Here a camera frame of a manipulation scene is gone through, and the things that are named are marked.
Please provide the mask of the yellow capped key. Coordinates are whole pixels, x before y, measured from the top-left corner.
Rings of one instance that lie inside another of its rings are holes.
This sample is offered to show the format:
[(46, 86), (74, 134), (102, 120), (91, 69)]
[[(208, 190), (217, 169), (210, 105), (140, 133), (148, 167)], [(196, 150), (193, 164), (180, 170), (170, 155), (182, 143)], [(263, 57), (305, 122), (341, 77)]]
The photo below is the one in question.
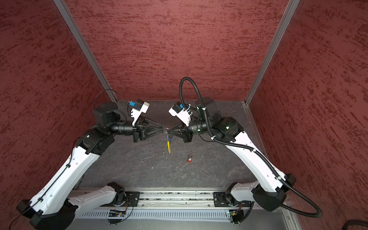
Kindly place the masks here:
[(168, 152), (171, 153), (170, 141), (167, 141)]

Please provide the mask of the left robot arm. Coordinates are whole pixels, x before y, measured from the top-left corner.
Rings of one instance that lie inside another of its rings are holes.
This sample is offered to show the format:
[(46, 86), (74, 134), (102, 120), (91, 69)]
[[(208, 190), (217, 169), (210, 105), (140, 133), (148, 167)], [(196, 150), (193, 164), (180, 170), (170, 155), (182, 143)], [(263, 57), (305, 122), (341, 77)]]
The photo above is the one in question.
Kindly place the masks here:
[(102, 103), (93, 110), (96, 125), (74, 144), (71, 155), (52, 179), (30, 200), (22, 200), (17, 210), (30, 220), (36, 230), (65, 230), (76, 217), (101, 205), (128, 207), (125, 189), (111, 182), (101, 189), (79, 197), (68, 197), (90, 166), (115, 141), (116, 135), (132, 136), (133, 141), (146, 140), (163, 132), (163, 126), (142, 117), (149, 103), (130, 102), (127, 115), (117, 103)]

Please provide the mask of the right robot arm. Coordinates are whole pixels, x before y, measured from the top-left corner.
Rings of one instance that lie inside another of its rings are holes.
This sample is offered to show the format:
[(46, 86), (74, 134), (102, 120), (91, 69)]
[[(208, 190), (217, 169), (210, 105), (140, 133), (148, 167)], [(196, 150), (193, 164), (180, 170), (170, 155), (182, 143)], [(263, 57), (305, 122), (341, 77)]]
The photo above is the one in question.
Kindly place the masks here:
[(183, 139), (185, 143), (191, 142), (194, 135), (207, 134), (208, 125), (216, 138), (225, 143), (252, 172), (256, 181), (252, 183), (235, 182), (226, 190), (221, 202), (236, 207), (242, 201), (257, 203), (267, 211), (274, 211), (281, 207), (286, 199), (287, 188), (272, 173), (269, 160), (262, 160), (263, 154), (254, 145), (243, 127), (232, 117), (223, 117), (214, 100), (204, 98), (205, 109), (199, 101), (195, 110), (197, 117), (192, 117), (192, 109), (185, 109), (180, 102), (176, 102), (169, 113), (180, 119), (180, 122), (167, 130), (172, 136)]

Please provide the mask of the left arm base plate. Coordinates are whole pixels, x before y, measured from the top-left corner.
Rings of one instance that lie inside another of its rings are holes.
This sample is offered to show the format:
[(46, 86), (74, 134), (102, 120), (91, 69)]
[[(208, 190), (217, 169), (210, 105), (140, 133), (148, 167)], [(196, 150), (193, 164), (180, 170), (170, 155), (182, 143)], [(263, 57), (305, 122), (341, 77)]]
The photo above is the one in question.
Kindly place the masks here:
[(140, 199), (140, 192), (132, 191), (132, 192), (118, 192), (112, 201), (113, 206), (115, 207), (126, 207), (129, 204), (133, 207), (138, 206), (138, 202)]

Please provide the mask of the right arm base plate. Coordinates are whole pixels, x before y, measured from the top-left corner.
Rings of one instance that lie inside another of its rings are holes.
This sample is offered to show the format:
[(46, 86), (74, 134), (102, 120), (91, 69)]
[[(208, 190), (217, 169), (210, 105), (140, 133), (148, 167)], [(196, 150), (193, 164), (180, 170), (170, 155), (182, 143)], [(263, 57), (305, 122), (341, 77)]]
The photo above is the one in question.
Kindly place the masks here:
[(239, 205), (239, 201), (227, 192), (214, 192), (213, 200), (215, 207), (237, 207)]

